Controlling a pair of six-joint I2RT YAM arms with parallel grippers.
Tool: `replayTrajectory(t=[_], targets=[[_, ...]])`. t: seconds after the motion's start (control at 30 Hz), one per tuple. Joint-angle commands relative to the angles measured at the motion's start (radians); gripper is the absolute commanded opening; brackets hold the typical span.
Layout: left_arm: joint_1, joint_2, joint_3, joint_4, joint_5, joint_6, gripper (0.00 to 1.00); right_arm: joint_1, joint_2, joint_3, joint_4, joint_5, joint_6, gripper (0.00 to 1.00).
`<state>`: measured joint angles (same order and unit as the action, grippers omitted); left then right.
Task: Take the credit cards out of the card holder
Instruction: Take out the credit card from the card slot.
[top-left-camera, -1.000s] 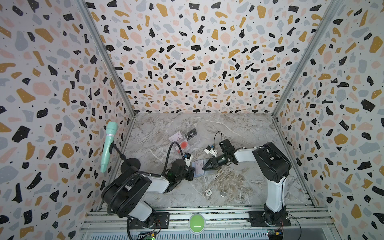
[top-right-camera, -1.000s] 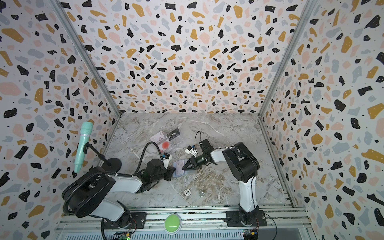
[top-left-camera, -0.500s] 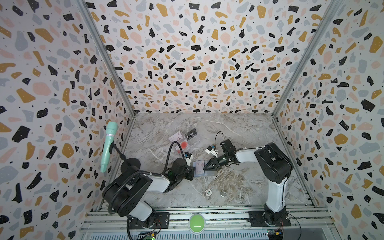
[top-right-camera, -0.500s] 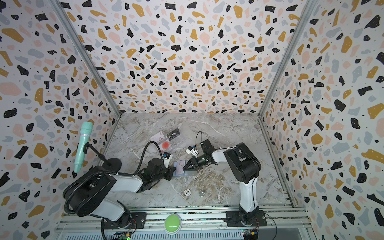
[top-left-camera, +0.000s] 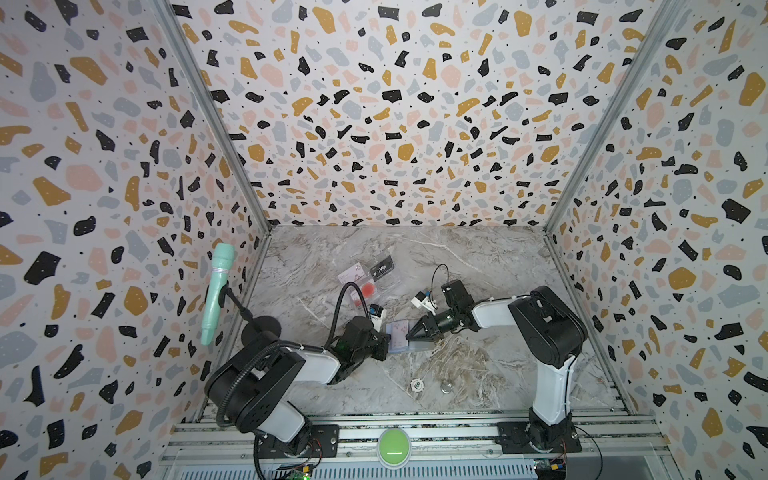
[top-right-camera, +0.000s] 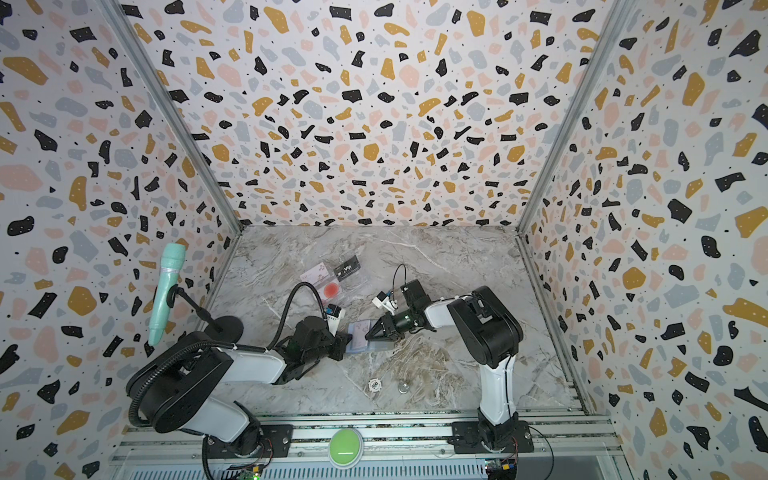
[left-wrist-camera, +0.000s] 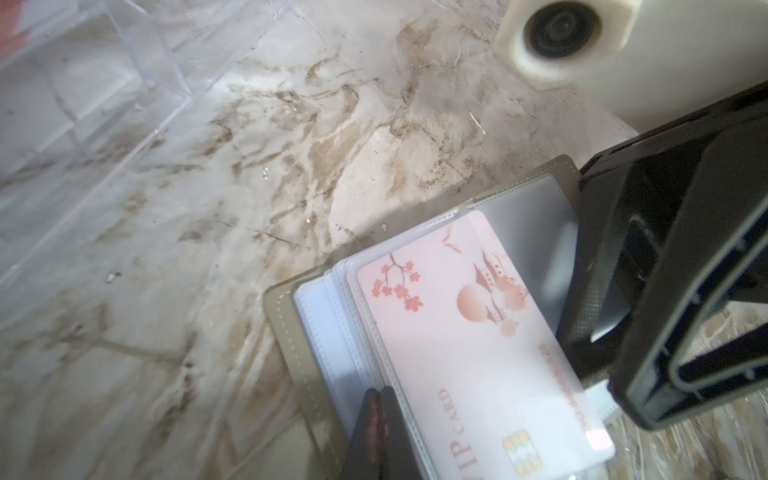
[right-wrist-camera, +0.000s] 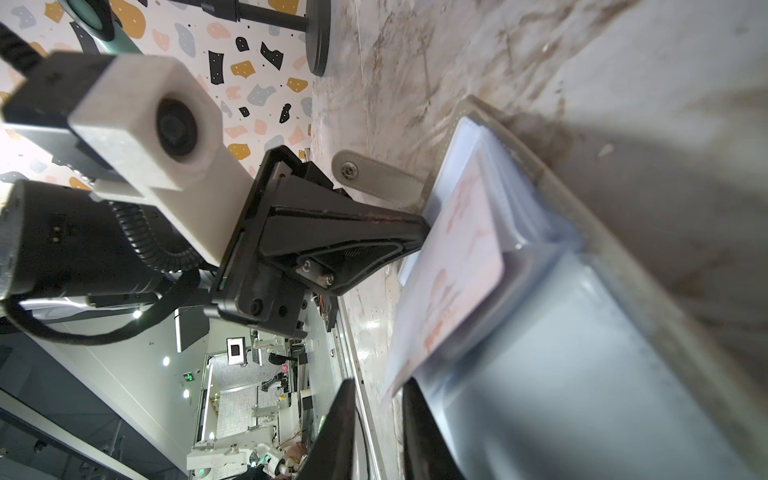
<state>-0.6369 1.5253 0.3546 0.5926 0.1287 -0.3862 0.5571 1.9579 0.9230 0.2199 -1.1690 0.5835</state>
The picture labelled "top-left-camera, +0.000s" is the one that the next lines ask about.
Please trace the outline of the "white floral credit card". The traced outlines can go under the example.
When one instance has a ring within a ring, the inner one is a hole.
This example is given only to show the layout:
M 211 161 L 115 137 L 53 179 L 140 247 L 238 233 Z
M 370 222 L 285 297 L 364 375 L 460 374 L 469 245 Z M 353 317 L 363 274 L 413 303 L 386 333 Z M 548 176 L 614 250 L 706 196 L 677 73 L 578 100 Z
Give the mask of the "white floral credit card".
M 406 338 L 409 330 L 410 322 L 408 320 L 392 322 L 386 326 L 386 331 L 390 335 L 390 353 L 399 353 L 409 349 L 409 341 Z

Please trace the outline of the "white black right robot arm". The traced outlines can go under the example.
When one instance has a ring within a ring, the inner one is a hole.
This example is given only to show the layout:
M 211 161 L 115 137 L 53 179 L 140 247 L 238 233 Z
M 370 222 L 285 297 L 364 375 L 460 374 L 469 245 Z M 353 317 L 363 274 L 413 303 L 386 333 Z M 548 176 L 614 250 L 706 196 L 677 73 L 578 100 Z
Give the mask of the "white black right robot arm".
M 537 362 L 536 392 L 528 422 L 500 427 L 499 444 L 542 453 L 579 452 L 570 395 L 573 370 L 588 338 L 580 318 L 547 286 L 519 296 L 476 301 L 460 280 L 453 280 L 442 286 L 442 292 L 447 309 L 422 316 L 406 339 L 436 342 L 463 329 L 517 328 Z

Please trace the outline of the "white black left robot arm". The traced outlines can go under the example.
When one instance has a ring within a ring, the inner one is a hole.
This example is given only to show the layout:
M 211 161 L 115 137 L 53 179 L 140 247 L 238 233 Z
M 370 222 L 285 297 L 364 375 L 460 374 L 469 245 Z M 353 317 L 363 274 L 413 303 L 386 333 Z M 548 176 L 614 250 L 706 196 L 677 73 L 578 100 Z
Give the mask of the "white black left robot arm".
M 312 423 L 285 399 L 295 383 L 335 385 L 368 359 L 387 358 L 391 336 L 364 316 L 356 316 L 328 347 L 282 340 L 262 328 L 244 330 L 243 348 L 208 379 L 205 394 L 216 406 L 216 424 L 241 433 L 265 435 L 291 455 L 310 442 Z

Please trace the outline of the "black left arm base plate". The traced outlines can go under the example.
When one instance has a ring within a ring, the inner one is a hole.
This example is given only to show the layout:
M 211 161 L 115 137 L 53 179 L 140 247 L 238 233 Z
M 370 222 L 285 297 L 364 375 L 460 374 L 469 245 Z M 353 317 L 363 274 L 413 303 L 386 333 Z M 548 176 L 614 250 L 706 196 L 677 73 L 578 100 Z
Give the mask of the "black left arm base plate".
M 338 424 L 309 424 L 288 443 L 270 434 L 256 434 L 258 446 L 254 450 L 260 459 L 335 458 L 339 446 Z

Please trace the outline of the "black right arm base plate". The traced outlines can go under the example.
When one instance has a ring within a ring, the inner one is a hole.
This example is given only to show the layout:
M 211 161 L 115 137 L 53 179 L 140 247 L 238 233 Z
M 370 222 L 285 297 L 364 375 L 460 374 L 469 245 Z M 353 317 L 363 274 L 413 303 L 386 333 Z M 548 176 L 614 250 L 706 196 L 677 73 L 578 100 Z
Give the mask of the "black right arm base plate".
M 556 425 L 539 421 L 500 422 L 498 444 L 504 454 L 580 453 L 582 445 L 570 418 Z

